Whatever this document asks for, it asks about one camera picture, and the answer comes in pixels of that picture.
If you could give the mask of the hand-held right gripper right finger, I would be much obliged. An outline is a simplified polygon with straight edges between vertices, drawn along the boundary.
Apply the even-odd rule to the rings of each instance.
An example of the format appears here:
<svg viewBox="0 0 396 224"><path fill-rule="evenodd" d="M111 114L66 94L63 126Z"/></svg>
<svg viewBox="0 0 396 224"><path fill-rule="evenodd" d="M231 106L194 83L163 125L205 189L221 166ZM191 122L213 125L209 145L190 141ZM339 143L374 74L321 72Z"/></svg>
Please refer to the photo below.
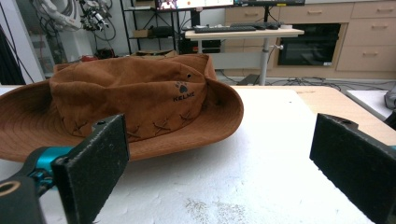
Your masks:
<svg viewBox="0 0 396 224"><path fill-rule="evenodd" d="M309 158L375 224L396 224L396 148L351 120L317 115Z"/></svg>

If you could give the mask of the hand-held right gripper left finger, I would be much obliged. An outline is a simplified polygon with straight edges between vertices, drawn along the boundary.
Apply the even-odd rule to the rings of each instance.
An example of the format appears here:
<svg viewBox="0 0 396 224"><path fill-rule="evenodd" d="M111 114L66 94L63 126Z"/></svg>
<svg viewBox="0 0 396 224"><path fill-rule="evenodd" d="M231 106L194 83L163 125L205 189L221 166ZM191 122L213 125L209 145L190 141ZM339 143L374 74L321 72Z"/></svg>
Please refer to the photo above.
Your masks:
<svg viewBox="0 0 396 224"><path fill-rule="evenodd" d="M68 224L92 224L116 186L130 153L123 115L98 121L93 132L51 163Z"/></svg>

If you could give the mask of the brown suede brimmed hat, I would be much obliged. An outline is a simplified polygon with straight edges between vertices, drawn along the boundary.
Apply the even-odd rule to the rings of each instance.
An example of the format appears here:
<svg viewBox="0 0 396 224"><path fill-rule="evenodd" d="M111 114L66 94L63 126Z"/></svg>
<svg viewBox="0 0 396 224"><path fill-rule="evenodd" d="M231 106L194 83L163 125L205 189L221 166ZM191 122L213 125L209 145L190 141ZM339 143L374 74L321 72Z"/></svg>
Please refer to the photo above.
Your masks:
<svg viewBox="0 0 396 224"><path fill-rule="evenodd" d="M75 146L95 122L117 114L137 161L229 137L244 105L217 80L205 54L72 63L0 95L0 159L25 161L39 147Z"/></svg>

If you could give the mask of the white board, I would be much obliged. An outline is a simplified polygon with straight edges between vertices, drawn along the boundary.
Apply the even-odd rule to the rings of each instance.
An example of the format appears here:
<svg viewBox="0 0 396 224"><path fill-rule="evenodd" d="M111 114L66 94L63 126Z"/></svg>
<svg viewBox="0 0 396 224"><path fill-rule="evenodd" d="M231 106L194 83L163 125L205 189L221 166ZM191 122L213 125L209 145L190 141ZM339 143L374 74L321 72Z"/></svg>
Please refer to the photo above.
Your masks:
<svg viewBox="0 0 396 224"><path fill-rule="evenodd" d="M378 119L384 121L392 110L385 105L386 91L347 91L346 95L358 105L369 111Z"/></svg>

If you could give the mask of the white foam table mat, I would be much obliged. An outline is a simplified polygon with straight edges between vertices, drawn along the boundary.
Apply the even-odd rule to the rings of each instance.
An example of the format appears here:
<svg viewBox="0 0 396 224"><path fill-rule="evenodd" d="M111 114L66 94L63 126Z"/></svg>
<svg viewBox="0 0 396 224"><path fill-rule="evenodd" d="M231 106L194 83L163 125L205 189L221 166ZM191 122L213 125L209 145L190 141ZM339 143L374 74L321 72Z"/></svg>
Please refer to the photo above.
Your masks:
<svg viewBox="0 0 396 224"><path fill-rule="evenodd" d="M310 160L316 116L300 92L238 93L232 136L129 163L94 224L372 224Z"/></svg>

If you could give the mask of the beige drawer cabinet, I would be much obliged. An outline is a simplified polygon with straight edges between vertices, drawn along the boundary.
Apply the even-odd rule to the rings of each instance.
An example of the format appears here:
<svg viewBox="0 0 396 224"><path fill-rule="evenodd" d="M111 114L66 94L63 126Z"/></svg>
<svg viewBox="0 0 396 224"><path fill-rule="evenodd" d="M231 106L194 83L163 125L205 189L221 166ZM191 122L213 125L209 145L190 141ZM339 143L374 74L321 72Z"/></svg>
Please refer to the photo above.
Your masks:
<svg viewBox="0 0 396 224"><path fill-rule="evenodd" d="M274 7L274 18L298 24L341 25L330 66L286 66L278 53L270 77L396 78L396 0L306 0L303 7Z"/></svg>

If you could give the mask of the black built-in oven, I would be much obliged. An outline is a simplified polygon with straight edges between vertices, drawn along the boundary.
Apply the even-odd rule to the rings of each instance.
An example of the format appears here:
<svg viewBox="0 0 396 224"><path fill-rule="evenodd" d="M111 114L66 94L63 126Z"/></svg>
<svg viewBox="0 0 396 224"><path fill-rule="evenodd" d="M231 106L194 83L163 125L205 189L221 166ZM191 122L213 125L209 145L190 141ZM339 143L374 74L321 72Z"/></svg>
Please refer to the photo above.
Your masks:
<svg viewBox="0 0 396 224"><path fill-rule="evenodd" d="M278 65L332 65L340 23L302 23L293 24L292 27L304 33L280 39L283 49L278 54Z"/></svg>

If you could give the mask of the black metal shelf rack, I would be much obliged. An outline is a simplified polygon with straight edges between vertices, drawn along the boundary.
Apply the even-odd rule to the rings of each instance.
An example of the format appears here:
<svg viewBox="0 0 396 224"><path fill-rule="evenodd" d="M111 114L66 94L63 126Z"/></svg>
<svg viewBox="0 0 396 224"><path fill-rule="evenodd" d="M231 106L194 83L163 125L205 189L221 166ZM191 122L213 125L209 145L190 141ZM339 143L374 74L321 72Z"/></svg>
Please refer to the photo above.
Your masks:
<svg viewBox="0 0 396 224"><path fill-rule="evenodd" d="M156 0L120 0L120 10L127 47L132 54L139 50L173 49L179 51L183 28L199 19L201 9L159 11ZM134 38L133 31L150 29L152 35Z"/></svg>

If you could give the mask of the light wooden standing desk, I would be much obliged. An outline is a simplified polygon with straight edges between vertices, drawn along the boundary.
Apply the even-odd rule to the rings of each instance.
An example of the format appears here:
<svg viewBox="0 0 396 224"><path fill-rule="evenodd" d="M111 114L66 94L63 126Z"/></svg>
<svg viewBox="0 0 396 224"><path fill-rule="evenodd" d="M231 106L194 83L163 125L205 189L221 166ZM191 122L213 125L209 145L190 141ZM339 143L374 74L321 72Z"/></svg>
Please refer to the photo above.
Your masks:
<svg viewBox="0 0 396 224"><path fill-rule="evenodd" d="M230 39L256 39L263 40L260 52L231 52L231 53L210 53L215 69L241 69L260 67L259 84L265 85L267 65L269 59L270 38L296 37L303 35L303 30L298 29L278 29L278 30L258 30L247 32L226 32L226 33L203 33L196 34L194 31L185 33L185 37L198 42L198 52L203 52L202 42L204 40L230 40Z"/></svg>

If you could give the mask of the black computer keyboard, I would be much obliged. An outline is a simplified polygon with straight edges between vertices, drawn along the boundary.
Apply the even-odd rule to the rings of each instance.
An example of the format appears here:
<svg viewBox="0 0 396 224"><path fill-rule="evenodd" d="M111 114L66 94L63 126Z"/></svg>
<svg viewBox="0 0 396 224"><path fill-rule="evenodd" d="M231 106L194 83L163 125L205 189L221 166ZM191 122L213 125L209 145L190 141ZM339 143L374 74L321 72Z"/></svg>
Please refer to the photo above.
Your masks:
<svg viewBox="0 0 396 224"><path fill-rule="evenodd" d="M211 34L211 33L230 33L230 32L250 32L256 31L252 26L222 26L222 27L202 27L195 28L196 34Z"/></svg>

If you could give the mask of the computer monitor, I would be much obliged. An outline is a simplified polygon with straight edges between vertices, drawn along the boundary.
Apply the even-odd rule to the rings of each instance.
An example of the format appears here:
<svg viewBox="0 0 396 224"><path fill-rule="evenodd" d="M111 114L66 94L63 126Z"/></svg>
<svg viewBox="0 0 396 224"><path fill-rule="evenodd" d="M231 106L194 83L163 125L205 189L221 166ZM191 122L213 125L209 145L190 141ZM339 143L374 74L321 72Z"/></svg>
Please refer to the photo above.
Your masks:
<svg viewBox="0 0 396 224"><path fill-rule="evenodd" d="M233 0L156 0L159 11L231 7Z"/></svg>

